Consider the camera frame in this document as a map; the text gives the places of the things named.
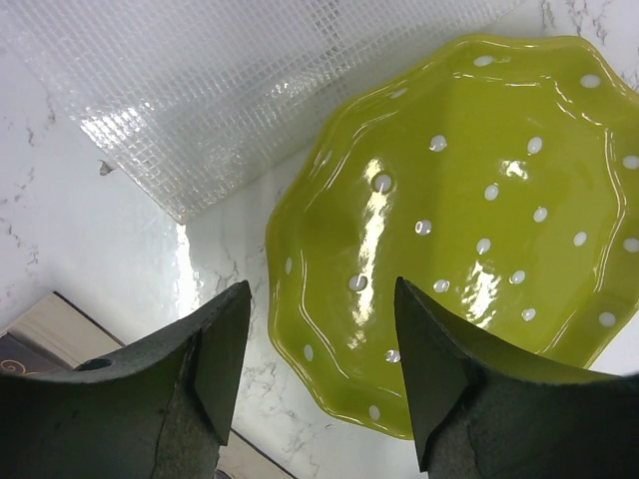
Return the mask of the green polka dot plate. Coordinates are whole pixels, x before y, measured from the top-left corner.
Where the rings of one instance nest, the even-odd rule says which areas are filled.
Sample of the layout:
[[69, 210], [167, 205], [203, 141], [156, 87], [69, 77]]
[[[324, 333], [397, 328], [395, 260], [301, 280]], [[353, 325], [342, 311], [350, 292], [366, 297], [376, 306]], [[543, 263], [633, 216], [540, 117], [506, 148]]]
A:
[[329, 117], [266, 251], [270, 340], [337, 419], [412, 435], [399, 277], [587, 367], [638, 309], [638, 96], [582, 38], [461, 37]]

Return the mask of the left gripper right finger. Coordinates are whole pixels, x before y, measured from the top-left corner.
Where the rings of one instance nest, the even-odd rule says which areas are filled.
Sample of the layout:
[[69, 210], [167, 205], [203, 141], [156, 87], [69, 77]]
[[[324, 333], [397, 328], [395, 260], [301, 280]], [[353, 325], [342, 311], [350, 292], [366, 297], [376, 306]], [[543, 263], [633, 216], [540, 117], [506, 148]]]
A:
[[431, 478], [634, 478], [638, 378], [562, 364], [445, 309], [399, 278], [400, 365]]

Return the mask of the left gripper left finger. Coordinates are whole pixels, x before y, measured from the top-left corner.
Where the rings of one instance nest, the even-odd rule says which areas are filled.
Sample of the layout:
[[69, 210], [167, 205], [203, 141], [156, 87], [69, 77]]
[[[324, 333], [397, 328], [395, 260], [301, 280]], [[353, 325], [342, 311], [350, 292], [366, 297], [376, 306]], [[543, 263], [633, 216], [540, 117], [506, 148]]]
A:
[[74, 370], [1, 377], [5, 478], [211, 478], [250, 326], [246, 281]]

